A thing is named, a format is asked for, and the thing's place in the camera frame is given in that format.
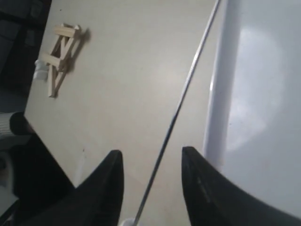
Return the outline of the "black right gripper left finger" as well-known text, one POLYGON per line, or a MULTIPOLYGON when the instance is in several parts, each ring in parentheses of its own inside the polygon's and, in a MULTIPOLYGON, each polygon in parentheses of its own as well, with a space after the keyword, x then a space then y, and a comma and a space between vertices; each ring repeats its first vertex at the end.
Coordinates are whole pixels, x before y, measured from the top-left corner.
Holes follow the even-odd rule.
POLYGON ((78 187, 65 175, 26 180, 24 210, 34 212, 22 226, 116 226, 124 195, 123 156, 112 150, 78 187))

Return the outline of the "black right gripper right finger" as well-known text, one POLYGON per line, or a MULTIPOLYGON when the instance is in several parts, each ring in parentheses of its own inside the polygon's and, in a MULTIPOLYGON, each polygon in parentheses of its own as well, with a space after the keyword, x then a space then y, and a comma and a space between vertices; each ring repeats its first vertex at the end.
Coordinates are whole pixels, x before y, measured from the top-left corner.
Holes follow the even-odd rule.
POLYGON ((182 189, 192 226, 299 226, 301 220, 255 199, 194 147, 182 148, 182 189))

